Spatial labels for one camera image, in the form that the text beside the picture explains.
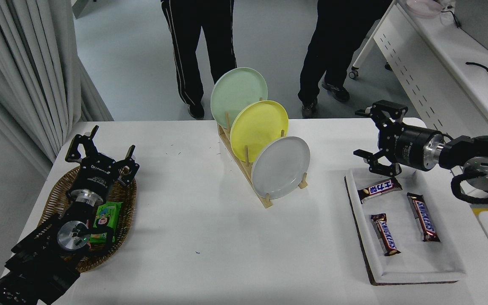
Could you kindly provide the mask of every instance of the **white tray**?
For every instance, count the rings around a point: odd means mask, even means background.
[[[466,276],[449,231],[436,216],[441,213],[442,202],[434,202],[428,196],[434,190],[427,187],[422,175],[421,171],[405,167],[396,178],[402,185],[402,191],[378,195],[364,200],[363,204],[357,190],[387,177],[372,174],[368,168],[351,169],[345,176],[361,250],[373,285],[454,283]],[[406,196],[408,192],[424,196],[440,243],[422,241],[423,234]],[[399,254],[383,255],[381,241],[370,221],[370,215],[380,213],[387,215],[387,225],[401,252]]]

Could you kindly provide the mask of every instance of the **shoe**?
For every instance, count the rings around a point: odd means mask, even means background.
[[[205,109],[201,103],[196,105],[189,105],[188,104],[188,113],[189,115],[197,120],[203,119],[205,117]]]
[[[349,92],[343,86],[334,86],[326,83],[325,80],[321,83],[321,86],[333,93],[335,99],[339,102],[347,102],[350,98]]]
[[[302,118],[312,118],[313,113],[317,110],[317,98],[315,98],[310,104],[302,105]]]

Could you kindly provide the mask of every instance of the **yellow object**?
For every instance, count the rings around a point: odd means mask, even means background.
[[[254,162],[265,145],[281,136],[282,130],[287,134],[288,126],[289,118],[282,105],[273,100],[253,103],[244,108],[233,122],[231,149],[238,159]]]
[[[481,212],[488,211],[488,207],[483,207],[483,208],[472,208],[472,212],[474,212],[475,216],[478,216]]]

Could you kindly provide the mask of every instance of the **wicker basket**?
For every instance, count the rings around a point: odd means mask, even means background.
[[[65,193],[73,184],[79,169],[80,167],[78,166],[70,170],[54,185],[52,191],[50,191],[50,195],[38,225],[43,223],[50,216],[54,215],[54,213],[59,213],[61,215],[69,206]],[[120,185],[120,183],[114,183],[111,192],[108,195],[107,201],[122,202],[122,208],[118,216],[118,224],[116,226],[116,231],[114,232],[115,241],[112,244],[108,254],[99,257],[84,257],[79,262],[76,270],[79,272],[91,270],[109,259],[116,252],[116,250],[120,248],[122,243],[124,243],[125,238],[128,236],[131,228],[136,197],[137,182],[135,179],[133,179],[133,181],[125,188]],[[101,249],[103,244],[91,244],[91,246],[91,250],[96,251]]]

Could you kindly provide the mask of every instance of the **snickers logo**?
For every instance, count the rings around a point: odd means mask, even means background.
[[[395,245],[395,239],[393,239],[393,235],[391,235],[391,231],[389,231],[389,228],[387,227],[387,222],[378,222],[380,224],[381,230],[383,231],[383,235],[385,236],[387,244],[391,249],[396,249],[397,247]]]
[[[430,220],[430,216],[428,215],[427,207],[424,205],[424,202],[415,200],[415,205],[418,207],[424,227],[430,232],[436,232],[432,226],[432,221]]]

